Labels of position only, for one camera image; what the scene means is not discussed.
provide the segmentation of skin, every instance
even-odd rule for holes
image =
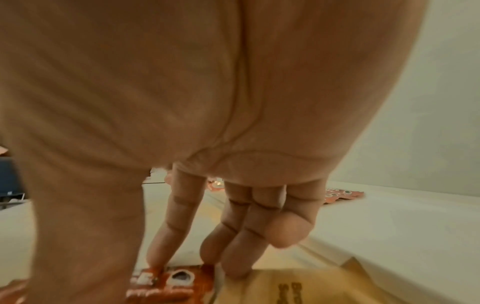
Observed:
[[[241,277],[315,225],[331,171],[388,96],[426,2],[3,0],[3,141],[33,198],[29,304],[119,303],[142,181],[173,164],[147,259],[188,234],[207,176],[228,204],[205,262]]]

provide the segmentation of white wall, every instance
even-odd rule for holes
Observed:
[[[430,2],[392,95],[334,181],[480,196],[480,1]]]

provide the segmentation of hand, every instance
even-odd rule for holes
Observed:
[[[0,2],[0,129],[37,226],[29,304],[123,301],[152,167],[175,163],[153,265],[188,233],[207,176],[226,181],[229,203],[205,261],[241,276],[269,243],[304,238],[328,175],[396,82],[424,7]]]

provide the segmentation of brown paper packet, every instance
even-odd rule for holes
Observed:
[[[324,269],[254,270],[243,280],[226,278],[215,304],[383,304],[356,259]]]

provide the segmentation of wall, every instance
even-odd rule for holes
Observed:
[[[479,12],[430,2],[397,87],[332,180],[480,196]]]

